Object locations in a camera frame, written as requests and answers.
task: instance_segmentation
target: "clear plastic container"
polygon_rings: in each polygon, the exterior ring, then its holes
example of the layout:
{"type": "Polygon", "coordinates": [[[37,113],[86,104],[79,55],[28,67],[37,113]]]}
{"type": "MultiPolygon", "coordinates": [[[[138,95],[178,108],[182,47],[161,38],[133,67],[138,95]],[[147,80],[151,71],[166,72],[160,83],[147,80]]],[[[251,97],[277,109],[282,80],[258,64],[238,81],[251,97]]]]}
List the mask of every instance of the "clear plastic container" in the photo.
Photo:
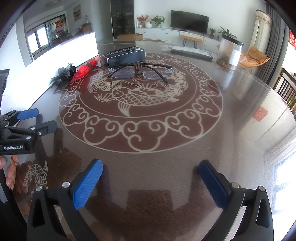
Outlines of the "clear plastic container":
{"type": "Polygon", "coordinates": [[[235,70],[239,63],[244,44],[234,38],[222,35],[217,62],[222,66],[235,70]]]}

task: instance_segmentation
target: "red candy wrapper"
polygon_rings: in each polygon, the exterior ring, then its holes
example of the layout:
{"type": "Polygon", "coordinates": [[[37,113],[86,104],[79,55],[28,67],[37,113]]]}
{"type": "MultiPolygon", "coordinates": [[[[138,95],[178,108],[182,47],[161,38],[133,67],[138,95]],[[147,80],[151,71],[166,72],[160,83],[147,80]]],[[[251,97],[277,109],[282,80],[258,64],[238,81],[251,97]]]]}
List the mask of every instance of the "red candy wrapper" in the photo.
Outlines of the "red candy wrapper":
{"type": "Polygon", "coordinates": [[[86,76],[94,67],[96,67],[100,58],[101,56],[92,58],[87,62],[87,64],[81,65],[79,70],[74,74],[71,83],[86,76]]]}

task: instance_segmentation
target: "ceiling light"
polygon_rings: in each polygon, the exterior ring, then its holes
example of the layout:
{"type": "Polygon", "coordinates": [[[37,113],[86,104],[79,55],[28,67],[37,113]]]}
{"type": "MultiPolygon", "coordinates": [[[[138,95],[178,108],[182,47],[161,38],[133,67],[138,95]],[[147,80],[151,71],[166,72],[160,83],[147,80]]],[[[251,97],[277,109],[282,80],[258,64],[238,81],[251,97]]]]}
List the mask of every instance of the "ceiling light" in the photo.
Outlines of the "ceiling light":
{"type": "Polygon", "coordinates": [[[54,4],[56,4],[56,3],[58,3],[58,2],[60,2],[61,0],[51,0],[51,1],[49,1],[47,4],[46,4],[46,6],[47,7],[51,7],[52,5],[54,5],[54,4]]]}

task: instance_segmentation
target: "human hand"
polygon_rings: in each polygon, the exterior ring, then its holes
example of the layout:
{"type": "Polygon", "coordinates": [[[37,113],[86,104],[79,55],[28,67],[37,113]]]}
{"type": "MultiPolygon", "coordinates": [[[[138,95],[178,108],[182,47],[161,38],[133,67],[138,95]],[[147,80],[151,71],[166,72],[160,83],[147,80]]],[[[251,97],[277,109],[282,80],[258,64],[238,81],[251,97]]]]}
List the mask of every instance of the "human hand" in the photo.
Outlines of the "human hand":
{"type": "MultiPolygon", "coordinates": [[[[19,163],[19,159],[17,155],[11,156],[10,166],[7,169],[7,177],[6,177],[6,185],[13,190],[15,185],[15,173],[16,173],[16,166],[15,163],[19,163]]],[[[3,156],[0,156],[0,169],[4,168],[6,165],[6,159],[3,156]]]]}

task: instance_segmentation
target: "white vase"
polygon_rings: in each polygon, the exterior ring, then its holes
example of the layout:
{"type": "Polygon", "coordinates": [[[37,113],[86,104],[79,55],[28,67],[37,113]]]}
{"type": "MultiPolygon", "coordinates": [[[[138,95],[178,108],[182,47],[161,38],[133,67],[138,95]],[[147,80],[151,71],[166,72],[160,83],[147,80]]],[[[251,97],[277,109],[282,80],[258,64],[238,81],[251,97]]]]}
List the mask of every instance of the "white vase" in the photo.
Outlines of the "white vase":
{"type": "Polygon", "coordinates": [[[152,28],[152,23],[146,22],[145,23],[145,28],[152,28]]]}

